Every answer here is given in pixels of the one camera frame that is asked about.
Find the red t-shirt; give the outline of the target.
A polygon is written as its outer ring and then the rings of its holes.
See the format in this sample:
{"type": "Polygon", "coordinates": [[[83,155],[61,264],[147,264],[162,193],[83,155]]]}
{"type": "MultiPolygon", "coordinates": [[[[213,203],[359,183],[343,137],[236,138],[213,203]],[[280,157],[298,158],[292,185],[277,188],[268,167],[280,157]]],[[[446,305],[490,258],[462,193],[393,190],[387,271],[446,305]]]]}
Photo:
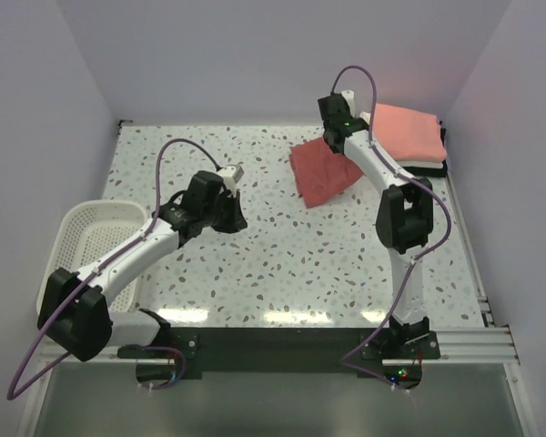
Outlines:
{"type": "Polygon", "coordinates": [[[289,164],[307,208],[326,204],[363,176],[354,162],[333,153],[322,137],[292,147],[289,164]]]}

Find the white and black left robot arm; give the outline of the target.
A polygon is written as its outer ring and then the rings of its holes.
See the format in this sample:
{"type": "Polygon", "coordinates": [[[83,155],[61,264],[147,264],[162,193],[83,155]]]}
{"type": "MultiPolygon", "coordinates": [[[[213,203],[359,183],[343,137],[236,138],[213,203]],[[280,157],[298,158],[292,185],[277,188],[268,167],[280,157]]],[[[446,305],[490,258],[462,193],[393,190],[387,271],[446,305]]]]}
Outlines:
{"type": "Polygon", "coordinates": [[[155,312],[113,312],[109,306],[147,269],[204,229],[227,234],[245,229],[238,189],[242,175],[239,165],[197,172],[180,201],[160,206],[119,247],[74,272],[55,270],[38,313],[40,333],[80,361],[107,347],[166,344],[169,324],[155,312]]]}

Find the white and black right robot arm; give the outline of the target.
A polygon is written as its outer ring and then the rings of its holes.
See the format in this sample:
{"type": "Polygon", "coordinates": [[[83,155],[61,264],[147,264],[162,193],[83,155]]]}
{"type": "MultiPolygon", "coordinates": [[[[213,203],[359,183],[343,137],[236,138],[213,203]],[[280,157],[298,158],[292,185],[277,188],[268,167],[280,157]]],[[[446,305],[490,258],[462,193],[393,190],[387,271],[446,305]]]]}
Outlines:
{"type": "Polygon", "coordinates": [[[355,115],[352,104],[351,91],[330,93],[318,100],[318,110],[329,149],[356,164],[380,193],[375,229],[389,252],[393,302],[364,344],[393,352],[430,332],[419,254],[433,231],[433,199],[412,183],[412,175],[373,137],[368,121],[355,115]]]}

